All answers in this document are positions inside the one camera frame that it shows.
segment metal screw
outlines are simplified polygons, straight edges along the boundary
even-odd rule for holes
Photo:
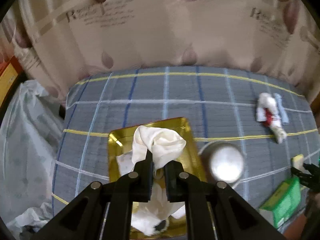
[[[186,172],[180,172],[179,177],[182,179],[186,179],[187,177],[189,177],[189,174]]]
[[[227,186],[227,184],[226,184],[224,181],[219,180],[219,181],[217,182],[217,186],[218,186],[219,188],[225,188],[225,187]]]
[[[94,181],[91,183],[90,187],[93,188],[93,189],[97,189],[97,188],[100,188],[101,186],[101,183],[98,182],[98,181]]]
[[[132,171],[132,172],[130,172],[128,174],[128,176],[129,176],[130,179],[135,179],[135,178],[137,178],[139,176],[139,174],[137,172],[135,172],[135,171]]]

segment gold tray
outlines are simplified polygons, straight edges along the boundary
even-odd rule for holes
[[[182,154],[176,159],[182,163],[183,169],[195,176],[201,181],[206,181],[204,169],[201,160],[197,154],[197,148],[193,141],[191,127],[188,120],[184,117],[177,117],[158,122],[144,124],[147,127],[168,128],[176,131],[187,142]],[[110,182],[114,182],[120,178],[118,163],[116,156],[127,153],[132,150],[133,134],[137,126],[126,127],[118,130],[113,130],[109,133],[108,140],[108,158],[109,158],[109,177]],[[154,236],[145,236],[135,228],[131,228],[130,239],[156,239],[164,237],[174,237],[186,234],[186,218],[175,219],[169,217],[169,227],[166,231]]]

